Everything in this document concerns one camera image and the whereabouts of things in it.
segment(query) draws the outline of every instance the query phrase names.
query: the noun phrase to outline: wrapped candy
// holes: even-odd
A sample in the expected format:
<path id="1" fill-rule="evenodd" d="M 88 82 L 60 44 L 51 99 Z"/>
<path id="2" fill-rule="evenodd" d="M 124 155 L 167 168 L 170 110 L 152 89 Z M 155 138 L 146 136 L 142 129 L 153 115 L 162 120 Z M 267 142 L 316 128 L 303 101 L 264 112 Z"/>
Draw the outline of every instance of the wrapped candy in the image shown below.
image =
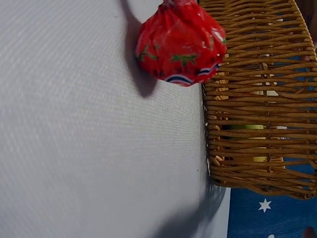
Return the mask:
<path id="1" fill-rule="evenodd" d="M 190 86 L 209 80 L 225 51 L 224 30 L 195 0 L 164 0 L 142 24 L 135 55 L 154 77 Z"/>

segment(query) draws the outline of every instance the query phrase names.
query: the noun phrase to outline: yellow object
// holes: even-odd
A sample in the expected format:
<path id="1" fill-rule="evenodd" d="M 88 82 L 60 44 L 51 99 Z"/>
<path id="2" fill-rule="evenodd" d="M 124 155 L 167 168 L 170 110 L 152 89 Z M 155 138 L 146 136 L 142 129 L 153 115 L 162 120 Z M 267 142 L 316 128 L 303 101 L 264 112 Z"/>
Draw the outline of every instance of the yellow object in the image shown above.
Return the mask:
<path id="1" fill-rule="evenodd" d="M 231 125 L 230 129 L 264 129 L 263 125 Z M 240 137 L 230 137 L 232 140 L 242 139 Z M 265 139 L 265 137 L 252 137 L 248 139 Z M 266 160 L 266 156 L 256 156 L 256 157 L 233 157 L 235 161 L 254 161 L 254 162 L 264 162 Z"/>

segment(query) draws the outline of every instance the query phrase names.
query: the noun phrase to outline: blue fabric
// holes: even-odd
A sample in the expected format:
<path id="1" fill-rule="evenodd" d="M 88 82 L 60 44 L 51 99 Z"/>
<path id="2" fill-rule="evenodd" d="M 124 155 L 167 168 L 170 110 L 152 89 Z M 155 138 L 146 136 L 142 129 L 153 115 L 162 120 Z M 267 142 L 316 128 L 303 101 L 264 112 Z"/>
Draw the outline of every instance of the blue fabric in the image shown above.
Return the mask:
<path id="1" fill-rule="evenodd" d="M 314 172 L 310 165 L 292 166 L 288 169 L 308 174 Z M 317 198 L 302 201 L 287 196 L 263 196 L 247 189 L 231 191 L 227 238 L 301 238 L 303 230 L 308 226 L 317 229 Z"/>

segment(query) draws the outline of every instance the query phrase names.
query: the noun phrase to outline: wicker basket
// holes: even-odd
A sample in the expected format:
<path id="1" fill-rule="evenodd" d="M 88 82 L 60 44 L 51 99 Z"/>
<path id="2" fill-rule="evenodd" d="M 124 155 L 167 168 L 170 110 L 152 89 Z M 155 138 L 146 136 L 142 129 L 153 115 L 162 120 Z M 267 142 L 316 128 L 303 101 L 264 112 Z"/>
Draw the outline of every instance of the wicker basket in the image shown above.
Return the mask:
<path id="1" fill-rule="evenodd" d="M 317 59 L 294 0 L 200 4 L 227 32 L 226 59 L 203 86 L 213 181 L 311 198 L 317 188 Z"/>

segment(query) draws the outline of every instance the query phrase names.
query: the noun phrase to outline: lollipop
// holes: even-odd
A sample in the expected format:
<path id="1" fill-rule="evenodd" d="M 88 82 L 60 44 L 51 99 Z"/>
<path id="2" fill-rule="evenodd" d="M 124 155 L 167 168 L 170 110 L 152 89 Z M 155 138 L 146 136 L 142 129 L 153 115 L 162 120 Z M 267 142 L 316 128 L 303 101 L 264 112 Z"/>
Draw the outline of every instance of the lollipop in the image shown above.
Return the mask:
<path id="1" fill-rule="evenodd" d="M 154 77 L 190 86 L 209 80 L 225 51 L 224 30 L 195 0 L 164 0 L 142 24 L 135 55 Z"/>

